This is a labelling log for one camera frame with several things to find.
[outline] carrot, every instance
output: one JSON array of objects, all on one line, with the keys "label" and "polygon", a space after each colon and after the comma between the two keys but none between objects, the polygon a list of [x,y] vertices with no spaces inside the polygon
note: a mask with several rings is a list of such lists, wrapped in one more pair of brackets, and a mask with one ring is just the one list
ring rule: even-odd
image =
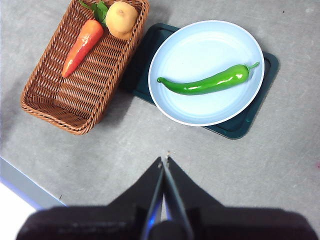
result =
[{"label": "carrot", "polygon": [[103,1],[100,1],[99,3],[93,3],[91,6],[88,6],[81,0],[79,2],[85,8],[93,11],[93,16],[96,20],[91,19],[87,20],[84,23],[74,45],[70,49],[64,61],[61,73],[63,78],[69,77],[74,72],[74,70],[76,70],[76,68],[82,62],[88,52],[103,36],[103,26],[106,25],[105,18],[108,8]]},{"label": "carrot", "polygon": [[69,51],[62,70],[62,77],[69,77],[82,62],[88,52],[104,34],[104,29],[96,20],[87,20]]}]

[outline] white plate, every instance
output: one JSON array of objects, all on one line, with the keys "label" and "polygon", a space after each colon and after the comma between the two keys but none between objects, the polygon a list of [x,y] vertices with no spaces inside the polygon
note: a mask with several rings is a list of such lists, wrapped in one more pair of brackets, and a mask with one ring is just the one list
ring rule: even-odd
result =
[{"label": "white plate", "polygon": [[[176,83],[195,82],[237,64],[248,66],[249,80],[226,90],[202,95],[182,95],[157,82],[158,77]],[[148,85],[155,105],[170,119],[189,126],[210,126],[231,119],[257,95],[265,71],[264,56],[254,37],[226,21],[208,20],[187,25],[155,53]]]}]

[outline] tray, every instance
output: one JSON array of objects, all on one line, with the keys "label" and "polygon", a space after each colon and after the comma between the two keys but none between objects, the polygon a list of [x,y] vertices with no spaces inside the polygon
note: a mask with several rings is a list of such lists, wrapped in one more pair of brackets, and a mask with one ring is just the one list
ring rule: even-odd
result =
[{"label": "tray", "polygon": [[[87,4],[98,0],[85,0]],[[105,0],[111,6],[115,0]],[[101,40],[85,57],[76,71],[62,78],[66,56],[93,13],[72,0],[41,59],[26,83],[20,105],[26,112],[69,133],[82,135],[97,124],[119,85],[143,35],[148,0],[125,0],[139,15],[129,40],[112,36],[105,29]]]},{"label": "tray", "polygon": [[[154,54],[160,45],[178,29],[179,28],[177,27],[164,23],[157,23],[149,28],[133,56],[132,61],[123,74],[120,83],[121,88],[154,104],[148,87],[149,67]],[[229,139],[239,139],[248,132],[255,115],[277,74],[279,66],[278,60],[274,55],[263,52],[263,56],[265,64],[264,77],[261,88],[251,104],[235,117],[216,125],[204,126],[204,128]]]}]

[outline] wicker basket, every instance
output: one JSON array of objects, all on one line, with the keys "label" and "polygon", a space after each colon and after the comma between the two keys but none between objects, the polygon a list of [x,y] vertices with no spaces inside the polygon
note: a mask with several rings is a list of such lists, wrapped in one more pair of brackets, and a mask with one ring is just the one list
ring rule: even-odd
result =
[{"label": "wicker basket", "polygon": [[[88,4],[95,0],[84,1]],[[115,0],[104,0],[110,6]],[[20,104],[31,115],[82,135],[97,124],[119,84],[143,34],[148,0],[125,0],[138,11],[129,40],[112,36],[108,29],[68,78],[61,77],[66,56],[93,13],[72,0],[39,63],[26,83]]]}]

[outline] table surface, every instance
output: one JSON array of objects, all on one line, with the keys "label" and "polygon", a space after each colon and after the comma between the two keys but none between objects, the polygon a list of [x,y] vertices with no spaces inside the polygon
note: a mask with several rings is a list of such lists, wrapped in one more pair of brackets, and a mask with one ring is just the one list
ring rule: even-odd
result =
[{"label": "table surface", "polygon": [[94,129],[72,135],[20,108],[68,0],[1,2],[1,157],[67,205],[108,204],[158,156],[226,206],[301,213],[320,233],[319,0],[150,0],[145,30],[224,20],[248,30],[279,72],[249,130],[230,140],[176,123],[118,90]]}]

